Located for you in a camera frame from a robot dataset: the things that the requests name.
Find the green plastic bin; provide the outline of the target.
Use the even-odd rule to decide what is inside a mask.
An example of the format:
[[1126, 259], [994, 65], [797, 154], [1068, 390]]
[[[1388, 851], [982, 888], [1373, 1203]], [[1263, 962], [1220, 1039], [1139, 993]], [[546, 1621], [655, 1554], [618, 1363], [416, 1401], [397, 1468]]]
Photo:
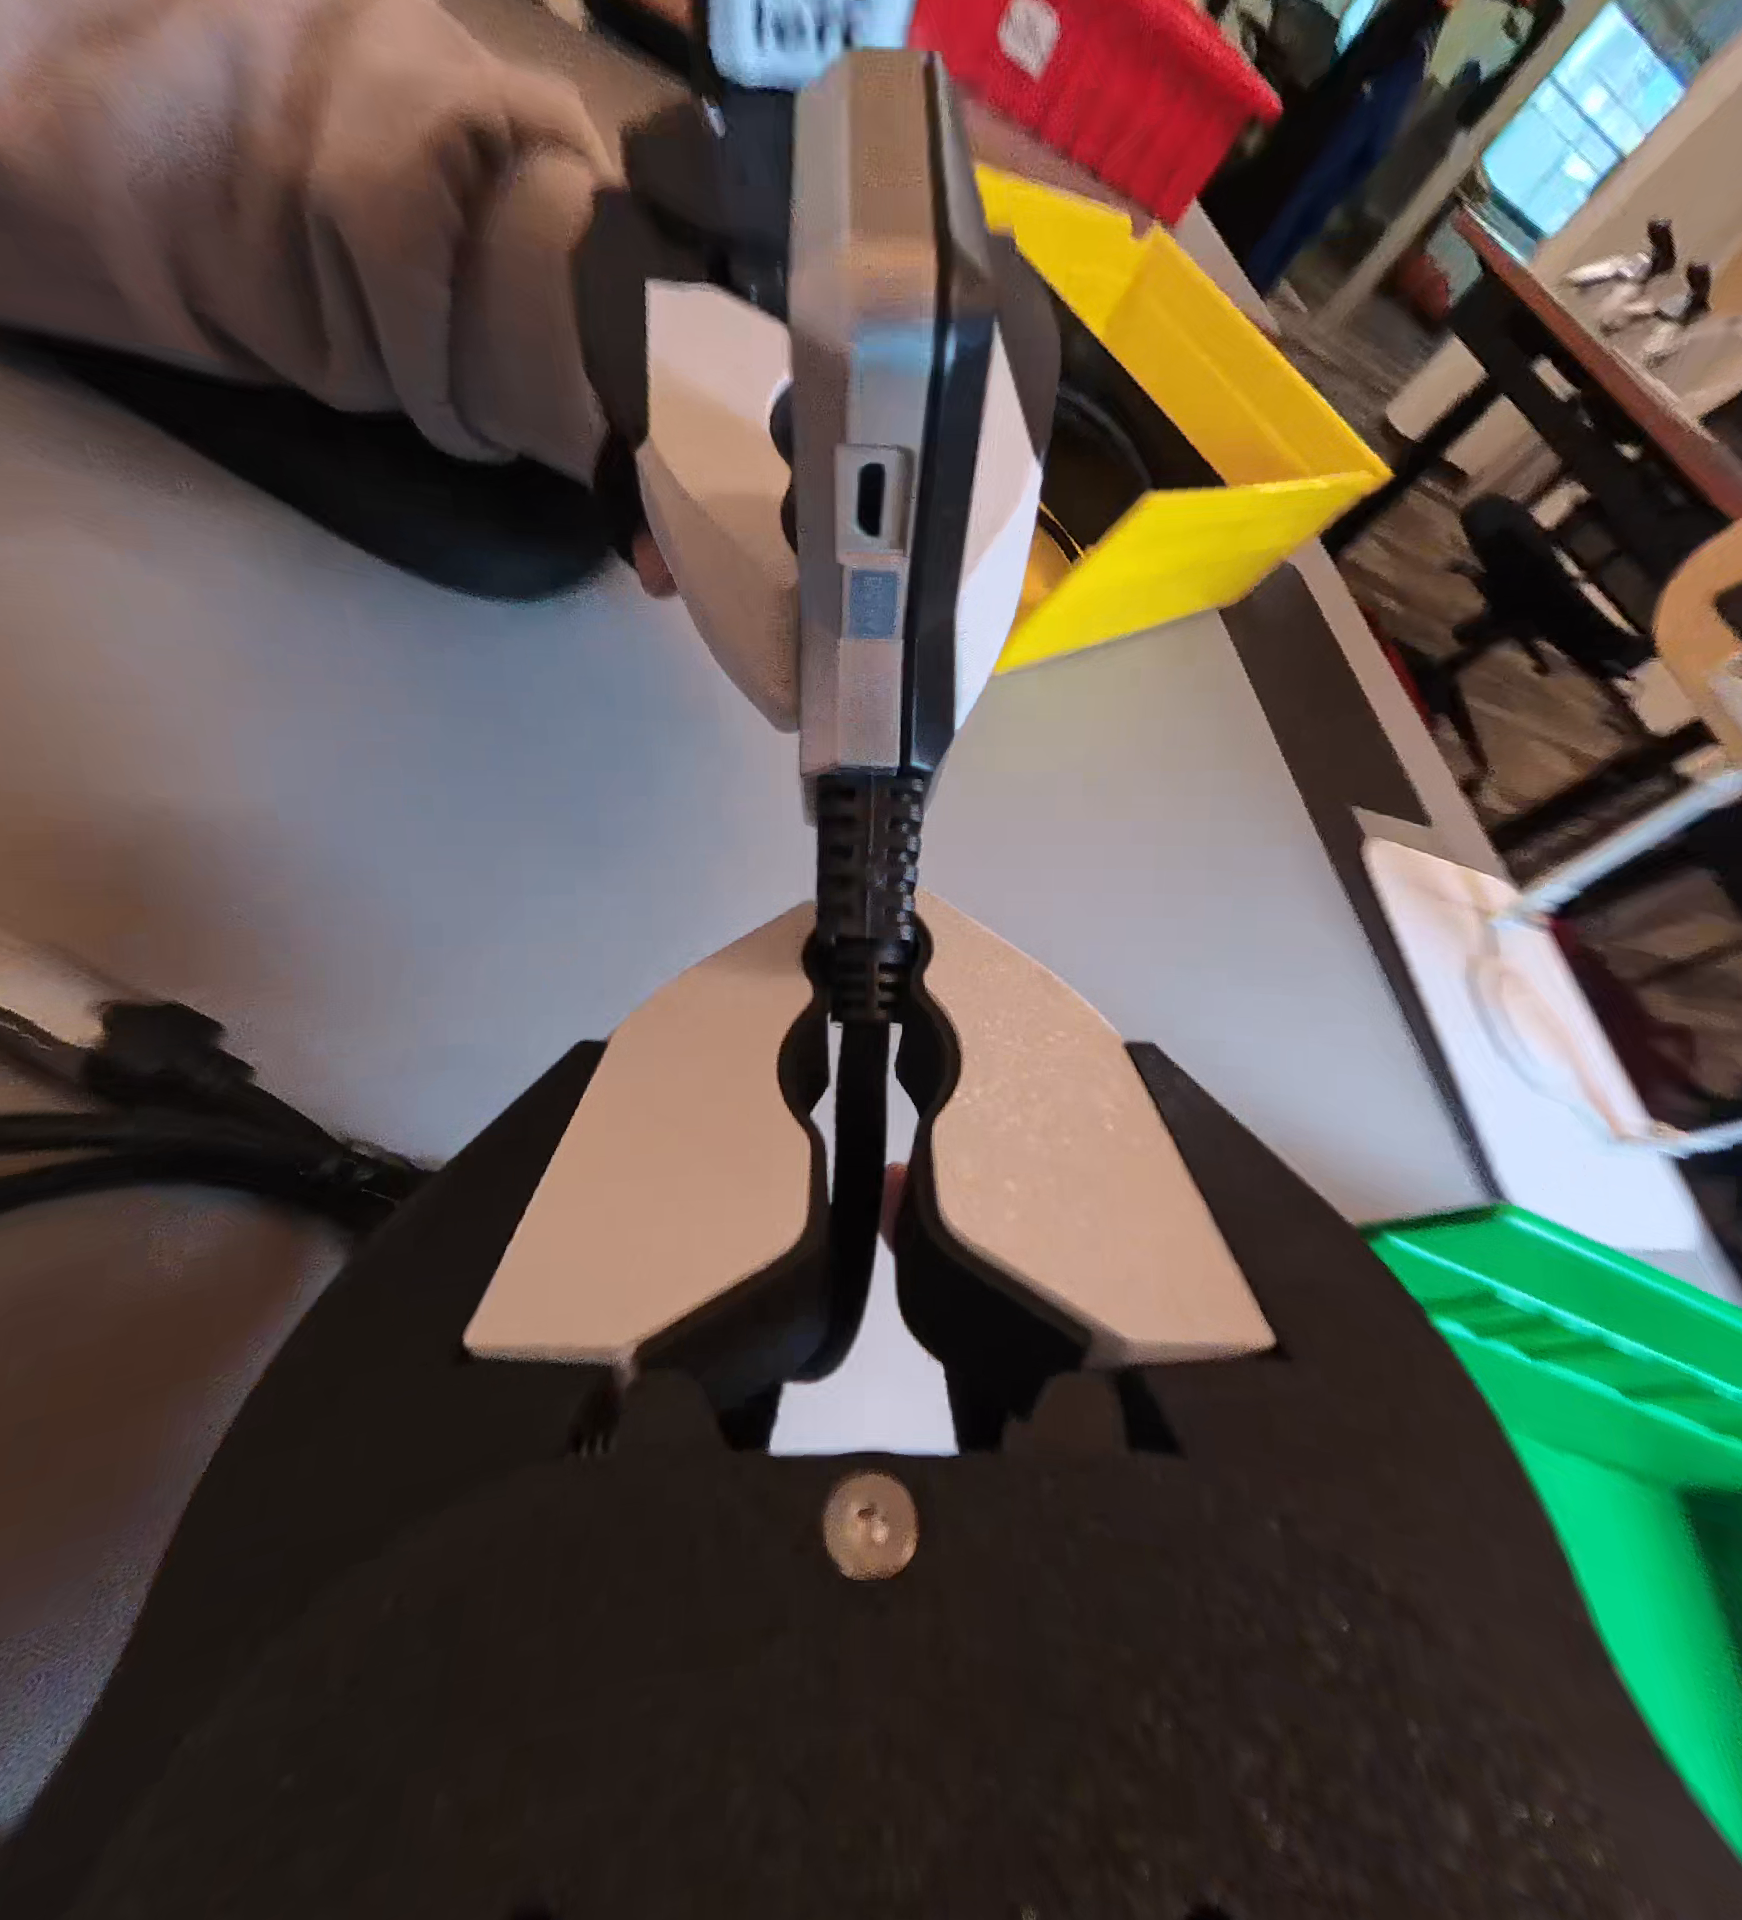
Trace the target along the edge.
[[1742, 1309], [1510, 1206], [1364, 1237], [1494, 1406], [1628, 1694], [1742, 1859]]

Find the wooden desk with black legs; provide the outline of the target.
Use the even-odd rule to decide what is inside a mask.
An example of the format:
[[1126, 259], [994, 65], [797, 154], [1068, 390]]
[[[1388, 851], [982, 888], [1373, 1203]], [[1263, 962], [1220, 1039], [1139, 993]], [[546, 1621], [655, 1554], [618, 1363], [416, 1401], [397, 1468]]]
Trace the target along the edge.
[[1742, 457], [1578, 319], [1468, 205], [1452, 227], [1480, 280], [1455, 302], [1449, 329], [1481, 378], [1424, 431], [1424, 462], [1442, 463], [1495, 404], [1507, 404], [1659, 598], [1698, 547], [1742, 520]]

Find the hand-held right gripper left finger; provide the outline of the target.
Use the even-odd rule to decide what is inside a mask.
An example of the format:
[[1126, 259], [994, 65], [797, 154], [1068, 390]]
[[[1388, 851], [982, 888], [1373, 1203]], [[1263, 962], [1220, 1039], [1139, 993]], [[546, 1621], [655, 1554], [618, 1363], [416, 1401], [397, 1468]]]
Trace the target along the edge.
[[477, 1360], [686, 1377], [768, 1438], [831, 1327], [827, 1022], [797, 906], [618, 1022], [463, 1330]]

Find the yellow plastic bin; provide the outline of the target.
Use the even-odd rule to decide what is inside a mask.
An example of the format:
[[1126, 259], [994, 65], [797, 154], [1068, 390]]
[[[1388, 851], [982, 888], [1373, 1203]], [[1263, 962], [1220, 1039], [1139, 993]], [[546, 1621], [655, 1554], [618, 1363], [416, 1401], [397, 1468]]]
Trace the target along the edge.
[[1217, 473], [1148, 488], [1021, 604], [1014, 674], [1223, 613], [1387, 485], [1379, 453], [1172, 237], [1027, 176], [978, 166], [984, 212]]

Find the white board stand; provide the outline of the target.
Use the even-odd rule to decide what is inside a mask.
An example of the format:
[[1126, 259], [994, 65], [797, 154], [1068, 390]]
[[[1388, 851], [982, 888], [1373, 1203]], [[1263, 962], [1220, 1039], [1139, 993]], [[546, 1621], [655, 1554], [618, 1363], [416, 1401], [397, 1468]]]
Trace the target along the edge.
[[[1707, 680], [1742, 739], [1742, 650]], [[1566, 1111], [1601, 1148], [1696, 1160], [1742, 1149], [1742, 1117], [1693, 1131], [1653, 1120], [1591, 1014], [1553, 933], [1556, 914], [1645, 855], [1742, 804], [1742, 765], [1721, 759], [1696, 784], [1514, 890], [1387, 838], [1364, 844], [1388, 929], [1435, 1037], [1458, 1067], [1502, 1067]]]

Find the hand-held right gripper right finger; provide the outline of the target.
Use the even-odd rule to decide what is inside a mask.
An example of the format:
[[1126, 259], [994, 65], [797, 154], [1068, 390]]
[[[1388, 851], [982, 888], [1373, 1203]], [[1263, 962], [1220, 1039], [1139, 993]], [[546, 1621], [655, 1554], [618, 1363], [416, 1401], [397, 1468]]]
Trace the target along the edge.
[[917, 1113], [897, 1304], [961, 1443], [1075, 1372], [1270, 1355], [1276, 1335], [1123, 1037], [948, 900], [917, 900], [897, 1080]]

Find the black padded wrist rest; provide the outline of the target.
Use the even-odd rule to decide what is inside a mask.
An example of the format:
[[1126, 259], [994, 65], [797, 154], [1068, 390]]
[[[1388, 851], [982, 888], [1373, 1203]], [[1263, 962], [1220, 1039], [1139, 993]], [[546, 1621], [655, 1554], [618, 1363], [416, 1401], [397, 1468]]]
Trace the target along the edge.
[[618, 561], [597, 493], [551, 468], [457, 460], [397, 414], [0, 325], [0, 352], [154, 427], [338, 542], [431, 588], [530, 606]]

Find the black and silver desk gadget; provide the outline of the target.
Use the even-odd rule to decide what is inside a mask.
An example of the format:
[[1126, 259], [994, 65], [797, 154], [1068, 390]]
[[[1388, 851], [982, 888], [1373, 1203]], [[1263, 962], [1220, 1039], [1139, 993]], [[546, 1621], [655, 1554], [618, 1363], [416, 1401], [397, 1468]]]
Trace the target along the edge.
[[1566, 271], [1562, 285], [1593, 302], [1589, 312], [1603, 334], [1641, 323], [1690, 325], [1712, 310], [1714, 271], [1704, 262], [1680, 259], [1671, 221], [1651, 219], [1639, 249], [1582, 264]]

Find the red plastic bin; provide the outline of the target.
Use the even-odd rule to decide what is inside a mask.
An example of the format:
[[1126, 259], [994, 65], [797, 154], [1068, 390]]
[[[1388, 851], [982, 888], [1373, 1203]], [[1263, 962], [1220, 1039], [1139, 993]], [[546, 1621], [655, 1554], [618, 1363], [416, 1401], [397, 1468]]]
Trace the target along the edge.
[[1195, 2], [917, 2], [910, 45], [1167, 225], [1285, 110]]

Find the black office chair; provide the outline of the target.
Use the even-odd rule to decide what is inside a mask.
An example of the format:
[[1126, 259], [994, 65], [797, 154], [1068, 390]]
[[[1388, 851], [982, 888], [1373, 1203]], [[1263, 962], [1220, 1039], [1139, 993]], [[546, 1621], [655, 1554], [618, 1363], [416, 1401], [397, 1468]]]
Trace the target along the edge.
[[1460, 528], [1484, 610], [1452, 631], [1452, 669], [1510, 642], [1523, 650], [1546, 642], [1603, 682], [1625, 679], [1651, 659], [1651, 642], [1593, 602], [1523, 504], [1481, 495], [1460, 507]]

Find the grey hdmi switch adapter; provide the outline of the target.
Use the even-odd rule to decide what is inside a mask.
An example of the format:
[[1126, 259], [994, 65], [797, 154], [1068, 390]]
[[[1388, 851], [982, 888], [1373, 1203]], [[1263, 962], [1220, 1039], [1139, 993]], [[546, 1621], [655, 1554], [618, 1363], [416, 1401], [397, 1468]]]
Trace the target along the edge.
[[836, 1033], [813, 1383], [846, 1355], [884, 1206], [886, 1077], [920, 953], [931, 782], [994, 347], [974, 162], [941, 60], [852, 53], [798, 96], [786, 322], [813, 982]]

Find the person's left forearm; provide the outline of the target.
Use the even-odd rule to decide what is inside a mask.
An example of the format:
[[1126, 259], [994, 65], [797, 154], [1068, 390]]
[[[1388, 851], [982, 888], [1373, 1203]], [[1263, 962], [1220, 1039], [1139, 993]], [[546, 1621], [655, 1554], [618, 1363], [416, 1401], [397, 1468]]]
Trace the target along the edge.
[[614, 184], [570, 75], [448, 4], [0, 4], [0, 325], [590, 478]]

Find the window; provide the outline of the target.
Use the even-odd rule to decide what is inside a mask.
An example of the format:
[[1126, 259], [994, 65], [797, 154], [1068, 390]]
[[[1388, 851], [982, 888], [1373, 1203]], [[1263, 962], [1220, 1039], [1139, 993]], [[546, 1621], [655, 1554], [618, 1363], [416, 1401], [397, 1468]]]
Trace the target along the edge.
[[1553, 239], [1683, 100], [1707, 56], [1699, 4], [1601, 4], [1484, 148], [1480, 206], [1514, 239]]

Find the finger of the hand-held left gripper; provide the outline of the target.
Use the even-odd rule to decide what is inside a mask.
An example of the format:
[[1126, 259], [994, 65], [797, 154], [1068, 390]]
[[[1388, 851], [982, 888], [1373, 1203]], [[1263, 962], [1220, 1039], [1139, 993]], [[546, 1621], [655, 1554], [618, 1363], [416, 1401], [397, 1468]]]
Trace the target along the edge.
[[953, 495], [963, 552], [953, 608], [950, 733], [972, 718], [1020, 617], [1062, 380], [1062, 328], [1014, 241], [953, 241], [951, 312], [986, 323], [974, 472]]
[[801, 583], [768, 422], [789, 390], [786, 325], [704, 284], [648, 284], [648, 528], [719, 671], [779, 733], [798, 729]]

